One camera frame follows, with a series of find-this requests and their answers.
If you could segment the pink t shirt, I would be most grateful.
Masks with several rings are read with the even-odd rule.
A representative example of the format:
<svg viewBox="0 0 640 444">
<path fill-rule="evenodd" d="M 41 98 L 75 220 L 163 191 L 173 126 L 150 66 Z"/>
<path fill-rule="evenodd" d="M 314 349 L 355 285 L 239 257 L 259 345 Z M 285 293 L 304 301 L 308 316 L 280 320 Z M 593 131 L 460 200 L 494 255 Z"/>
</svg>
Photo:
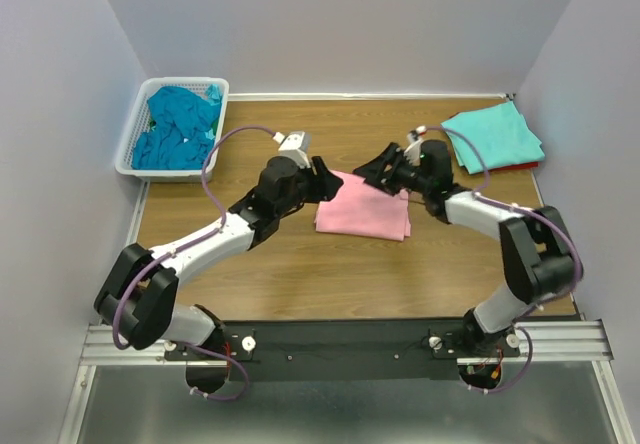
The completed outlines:
<svg viewBox="0 0 640 444">
<path fill-rule="evenodd" d="M 411 235 L 409 194 L 388 195 L 350 173 L 332 170 L 343 180 L 336 196 L 320 202 L 314 219 L 320 233 L 353 235 L 402 242 Z"/>
</svg>

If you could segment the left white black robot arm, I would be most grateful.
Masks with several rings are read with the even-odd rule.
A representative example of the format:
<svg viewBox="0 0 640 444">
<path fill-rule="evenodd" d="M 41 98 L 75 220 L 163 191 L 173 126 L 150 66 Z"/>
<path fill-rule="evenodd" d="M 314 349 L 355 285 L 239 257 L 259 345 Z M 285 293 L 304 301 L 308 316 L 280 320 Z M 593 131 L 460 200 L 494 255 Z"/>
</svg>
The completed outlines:
<svg viewBox="0 0 640 444">
<path fill-rule="evenodd" d="M 221 349 L 222 323 L 201 306 L 177 304 L 180 286 L 260 245 L 305 204 L 331 201 L 343 183 L 317 156 L 305 168 L 276 156 L 256 186 L 215 222 L 153 249 L 138 243 L 125 247 L 94 301 L 116 346 L 143 350 L 164 339 L 187 344 L 201 359 L 214 357 Z"/>
</svg>

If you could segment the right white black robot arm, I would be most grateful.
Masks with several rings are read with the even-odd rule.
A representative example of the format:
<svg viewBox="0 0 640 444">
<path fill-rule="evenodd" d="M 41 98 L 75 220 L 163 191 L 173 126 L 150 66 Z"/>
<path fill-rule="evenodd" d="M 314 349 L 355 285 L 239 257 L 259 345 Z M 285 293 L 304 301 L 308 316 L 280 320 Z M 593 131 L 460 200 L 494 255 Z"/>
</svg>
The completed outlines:
<svg viewBox="0 0 640 444">
<path fill-rule="evenodd" d="M 517 320 L 571 292 L 583 276 L 581 260 L 556 208 L 508 205 L 456 183 L 442 141 L 419 140 L 409 150 L 391 143 L 354 173 L 389 195 L 402 190 L 418 193 L 432 217 L 499 242 L 504 282 L 466 312 L 454 334 L 456 345 L 471 355 L 485 354 Z"/>
</svg>

